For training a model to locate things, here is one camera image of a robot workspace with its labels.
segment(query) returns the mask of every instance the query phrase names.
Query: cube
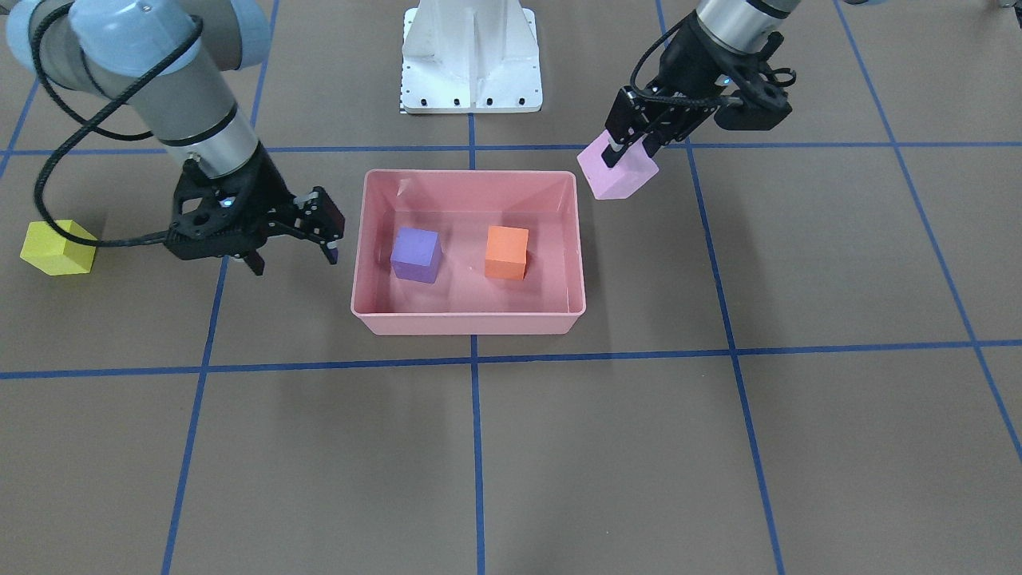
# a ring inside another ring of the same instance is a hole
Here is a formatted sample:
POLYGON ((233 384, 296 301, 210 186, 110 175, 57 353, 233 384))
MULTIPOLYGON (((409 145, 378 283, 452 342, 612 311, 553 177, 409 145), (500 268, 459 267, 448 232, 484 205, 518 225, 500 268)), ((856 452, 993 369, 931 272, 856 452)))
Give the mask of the cube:
POLYGON ((624 152, 613 167, 607 167, 602 154, 609 141, 610 133, 604 130, 578 154, 578 164, 597 199, 624 199, 652 179, 660 167, 646 153, 642 138, 624 152))
MULTIPOLYGON (((60 229, 80 237, 95 239, 95 236, 72 220, 57 220, 60 229)), ((41 269, 48 275, 68 275, 89 273, 96 248, 64 239, 50 229, 46 222, 32 222, 21 245, 21 258, 41 269)))
POLYGON ((403 227, 390 252, 390 268, 402 279, 433 283, 440 267, 440 234, 403 227))
POLYGON ((525 279, 528 230, 520 227, 490 226, 486 234, 486 277, 525 279))

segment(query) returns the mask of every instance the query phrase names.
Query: pink tray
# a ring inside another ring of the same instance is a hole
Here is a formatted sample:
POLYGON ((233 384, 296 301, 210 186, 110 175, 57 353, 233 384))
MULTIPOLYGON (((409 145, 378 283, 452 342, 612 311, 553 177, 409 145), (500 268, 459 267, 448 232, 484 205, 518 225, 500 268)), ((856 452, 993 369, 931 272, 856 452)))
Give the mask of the pink tray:
POLYGON ((570 172, 372 170, 352 313, 379 336, 564 334, 586 312, 579 243, 570 172), (491 225, 528 229, 524 281, 483 275, 491 225), (435 283, 390 271, 403 226, 439 233, 435 283))

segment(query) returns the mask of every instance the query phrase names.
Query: robotic arm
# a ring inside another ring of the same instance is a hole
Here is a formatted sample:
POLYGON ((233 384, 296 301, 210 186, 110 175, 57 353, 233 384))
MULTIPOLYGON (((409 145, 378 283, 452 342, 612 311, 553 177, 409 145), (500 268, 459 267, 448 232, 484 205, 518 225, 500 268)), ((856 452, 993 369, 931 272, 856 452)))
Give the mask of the robotic arm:
POLYGON ((164 243, 182 259, 233 255, 258 274, 257 249, 273 235, 318 243, 331 263, 344 218, 321 187, 291 194, 221 70, 262 62, 270 29, 253 0, 0 0, 7 41, 58 105, 83 124, 57 148, 36 185, 43 219, 65 238, 95 246, 164 243), (51 83, 111 100, 86 119, 51 83), (151 132, 98 127, 123 103, 151 132), (88 133, 122 140, 155 136, 181 165, 167 231, 129 240, 90 240, 60 229, 42 200, 53 167, 88 133))
POLYGON ((606 131, 578 155, 596 196, 634 193, 657 172, 652 156, 710 115, 726 130, 771 130, 791 113, 786 88, 795 73, 769 60, 784 42, 778 28, 800 1, 701 0, 647 50, 618 91, 606 131), (637 86, 643 63, 668 39, 656 77, 637 86), (723 95, 732 86, 737 89, 723 95))

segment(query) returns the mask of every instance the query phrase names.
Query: blue grid line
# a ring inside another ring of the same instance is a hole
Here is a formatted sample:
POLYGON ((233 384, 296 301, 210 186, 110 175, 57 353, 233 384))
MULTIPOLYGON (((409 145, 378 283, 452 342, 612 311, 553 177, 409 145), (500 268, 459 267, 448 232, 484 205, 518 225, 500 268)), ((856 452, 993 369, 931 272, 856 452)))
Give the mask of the blue grid line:
POLYGON ((731 352, 726 349, 686 351, 635 351, 610 353, 561 353, 540 355, 491 355, 478 358, 479 364, 533 364, 558 362, 613 362, 631 360, 679 360, 688 357, 721 357, 731 352))
POLYGON ((171 563, 174 560, 174 546, 178 539, 178 526, 181 523, 181 508, 185 500, 185 489, 188 486, 188 471, 191 469, 192 451, 195 448, 195 433, 198 431, 198 418, 202 411, 202 396, 205 393, 205 380, 213 355, 213 341, 217 335, 217 322, 220 318, 220 304, 224 296, 224 282, 227 279, 228 257, 221 257, 220 276, 217 278, 217 292, 213 298, 213 309, 210 312, 210 329, 205 337, 205 348, 202 351, 202 369, 199 371, 198 383, 195 385, 195 399, 192 401, 191 418, 188 421, 188 435, 185 438, 185 451, 181 458, 181 473, 178 476, 178 487, 174 494, 174 509, 171 512, 171 526, 167 532, 167 547, 164 549, 164 564, 160 575, 170 575, 171 563))
POLYGON ((976 342, 982 348, 1016 348, 1022 347, 1022 340, 980 340, 976 342))
POLYGON ((467 145, 337 145, 268 147, 271 153, 344 153, 357 151, 467 151, 467 145))
POLYGON ((0 178, 3 178, 4 173, 7 171, 7 163, 10 161, 11 152, 14 150, 14 145, 17 144, 17 138, 21 136, 21 129, 25 128, 25 122, 29 118, 29 109, 32 108, 32 102, 36 99, 36 92, 38 91, 39 80, 36 80, 29 90, 29 95, 25 97, 21 114, 17 116, 17 123, 14 124, 14 131, 10 134, 10 141, 7 142, 7 149, 3 157, 0 158, 0 178))
MULTIPOLYGON (((274 0, 273 12, 270 16, 270 37, 273 38, 277 27, 277 13, 280 9, 280 0, 274 0)), ((260 103, 262 102, 266 70, 270 64, 270 56, 267 55, 260 70, 259 83, 256 86, 256 96, 252 99, 251 126, 256 127, 259 118, 260 103)), ((192 403, 191 419, 188 422, 188 435, 185 438, 185 451, 181 458, 181 474, 178 476, 178 488, 174 495, 174 509, 171 512, 171 525, 167 533, 167 547, 164 552, 164 564, 160 575, 170 575, 171 564, 174 561, 174 547, 177 543, 178 526, 181 521, 181 509, 184 505, 185 489, 188 486, 188 472, 191 469, 191 457, 195 447, 195 433, 198 430, 199 414, 202 411, 202 397, 205 394, 205 382, 208 375, 210 361, 213 357, 213 345, 217 338, 217 323, 220 320, 220 306, 224 297, 224 285, 227 282, 227 271, 230 258, 221 257, 220 275, 217 278, 217 292, 213 298, 213 309, 210 312, 210 328, 206 333, 205 348, 202 350, 202 370, 199 373, 198 383, 195 385, 195 399, 192 403)))
POLYGON ((475 169, 475 114, 468 114, 468 169, 475 169))
MULTIPOLYGON (((273 45, 273 37, 277 32, 277 13, 280 11, 280 0, 273 0, 273 11, 270 12, 270 45, 273 45)), ((259 121, 259 108, 263 103, 263 86, 266 84, 266 71, 270 68, 270 55, 267 54, 263 60, 263 65, 259 70, 259 82, 256 84, 256 96, 252 98, 251 126, 256 127, 259 121)))
POLYGON ((475 570, 486 575, 486 529, 482 491, 482 408, 479 401, 479 338, 469 340, 472 349, 472 446, 475 456, 475 570))
POLYGON ((728 313, 728 301, 724 294, 724 282, 721 279, 721 268, 716 258, 716 249, 713 247, 713 234, 710 231, 709 217, 706 212, 706 202, 703 199, 702 184, 699 180, 699 170, 696 166, 695 151, 692 146, 687 146, 686 153, 689 159, 689 167, 692 171, 692 184, 695 187, 696 201, 699 204, 699 219, 702 221, 703 232, 706 237, 706 251, 709 254, 710 268, 713 271, 713 282, 716 285, 717 302, 721 305, 721 318, 724 322, 724 333, 728 339, 728 355, 731 357, 731 367, 735 373, 735 384, 738 387, 738 398, 742 404, 742 416, 745 420, 745 432, 749 438, 749 451, 752 454, 752 466, 756 472, 756 483, 759 485, 759 498, 762 501, 763 516, 766 520, 766 530, 770 534, 771 548, 774 550, 774 564, 778 575, 785 575, 784 556, 781 553, 781 541, 777 534, 777 525, 774 521, 774 508, 770 500, 770 489, 766 486, 766 475, 763 472, 762 460, 759 457, 759 442, 756 439, 756 430, 752 422, 752 410, 749 406, 748 394, 745 390, 745 377, 742 375, 742 366, 739 361, 738 349, 735 346, 735 333, 731 325, 731 315, 728 313))
POLYGON ((656 0, 656 17, 660 22, 660 34, 667 33, 667 20, 663 17, 663 3, 660 0, 656 0))
POLYGON ((44 372, 0 372, 0 381, 4 380, 56 380, 62 378, 121 378, 125 376, 175 376, 197 375, 201 369, 197 366, 180 368, 113 368, 100 370, 49 370, 44 372))
POLYGON ((380 370, 387 368, 422 368, 428 366, 468 366, 470 357, 434 357, 423 360, 365 360, 353 362, 310 362, 303 364, 252 364, 244 366, 211 366, 210 374, 254 374, 261 372, 311 372, 324 370, 380 370))
POLYGON ((691 145, 695 149, 734 149, 734 148, 806 148, 806 147, 890 147, 890 142, 702 142, 667 145, 672 149, 686 149, 691 145))
POLYGON ((475 149, 483 151, 549 151, 555 149, 586 149, 589 144, 483 144, 475 149))
POLYGON ((1022 147, 1022 142, 902 142, 898 147, 1022 147))
POLYGON ((735 350, 738 355, 801 355, 810 353, 867 353, 881 351, 910 351, 931 349, 972 348, 972 342, 917 342, 909 344, 862 344, 843 346, 803 346, 778 348, 745 348, 735 350))
POLYGON ((919 190, 916 188, 916 184, 912 178, 912 173, 909 171, 909 164, 904 160, 904 154, 901 152, 901 147, 898 144, 897 138, 894 137, 894 130, 891 129, 887 112, 884 111, 884 106, 880 102, 880 96, 877 93, 876 86, 873 84, 873 79, 870 77, 870 73, 866 67, 866 60, 863 59, 863 54, 858 49, 858 44, 855 42, 855 36, 851 32, 848 19, 845 17, 844 11, 841 9, 841 4, 838 0, 833 0, 833 3, 834 9, 837 10, 838 17, 841 19, 841 26, 844 28, 845 35, 848 37, 848 43, 851 45, 851 51, 854 53, 855 60, 858 62, 858 67, 863 73, 863 78, 866 80, 866 85, 870 89, 870 94, 873 96, 873 101, 877 106, 877 111, 880 113, 880 118, 883 122, 884 129, 887 131, 887 137, 894 146, 894 153, 897 156, 898 164, 901 167, 901 174, 904 176, 904 181, 909 186, 909 192, 912 194, 912 199, 916 203, 916 209, 919 211, 919 217, 923 222, 923 227, 926 229, 926 234, 930 238, 930 245, 933 247, 933 251, 940 263, 940 270, 943 272, 944 279, 947 281, 947 287, 951 292, 951 297, 955 299, 955 305, 958 307, 959 315, 962 317, 962 324, 965 326, 966 332, 969 335, 969 340, 976 353, 976 360, 979 362, 979 366, 983 371, 983 377, 986 378, 986 384, 990 388, 990 394, 993 396, 993 401, 997 406, 997 412, 1001 413, 1001 419, 1004 421, 1005 427, 1008 430, 1008 436, 1011 438, 1012 444, 1015 446, 1015 453, 1018 456, 1019 462, 1022 463, 1022 442, 1019 441, 1018 433, 1015 431, 1015 426, 1012 423, 1011 416, 1008 414, 1008 408, 1005 405, 1004 398, 1001 396, 1001 390, 997 389, 997 384, 993 380, 993 375, 990 373, 990 369, 986 364, 986 357, 983 355, 983 349, 979 345, 978 339, 976 338, 976 332, 973 330, 972 323, 969 321, 969 315, 966 313, 958 287, 955 284, 955 279, 951 277, 950 267, 944 258, 943 251, 940 248, 940 243, 937 241, 936 233, 933 231, 933 227, 930 225, 930 219, 926 214, 926 209, 923 207, 923 201, 919 196, 919 190))
MULTIPOLYGON (((739 356, 807 355, 876 353, 914 350, 970 349, 975 345, 983 348, 1022 348, 1022 340, 985 340, 976 342, 910 342, 900 344, 853 344, 833 346, 802 346, 776 348, 735 348, 739 356)), ((572 362, 629 362, 643 360, 686 360, 696 357, 728 357, 730 349, 637 351, 637 352, 593 352, 536 355, 491 355, 479 356, 480 366, 502 364, 551 364, 572 362)), ((101 370, 64 370, 41 372, 0 372, 4 380, 49 380, 76 378, 119 378, 131 376, 173 376, 206 374, 256 374, 267 372, 304 372, 328 370, 381 370, 387 368, 423 368, 431 366, 470 366, 472 357, 434 357, 418 360, 365 360, 346 362, 310 362, 295 364, 245 364, 182 366, 171 368, 113 368, 101 370)))
MULTIPOLYGON (((475 151, 551 151, 586 149, 588 144, 477 144, 475 151)), ((695 149, 772 149, 772 148, 863 148, 863 147, 917 147, 917 148, 972 148, 972 147, 1022 147, 1022 142, 694 142, 695 149)), ((672 143, 665 147, 685 149, 685 144, 672 143)), ((365 151, 383 152, 430 152, 430 151, 471 151, 470 145, 310 145, 271 146, 270 153, 350 153, 365 151)), ((68 155, 146 155, 166 153, 162 148, 75 148, 68 155)), ((0 150, 0 154, 49 155, 51 149, 0 150)))

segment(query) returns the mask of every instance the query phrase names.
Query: orange cube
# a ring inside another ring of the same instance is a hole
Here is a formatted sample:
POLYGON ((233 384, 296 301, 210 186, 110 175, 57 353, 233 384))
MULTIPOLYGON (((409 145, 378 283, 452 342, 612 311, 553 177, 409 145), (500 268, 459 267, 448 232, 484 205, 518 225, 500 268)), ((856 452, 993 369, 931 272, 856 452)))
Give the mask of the orange cube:
POLYGON ((528 230, 519 227, 490 226, 486 235, 486 277, 525 279, 525 252, 528 230))

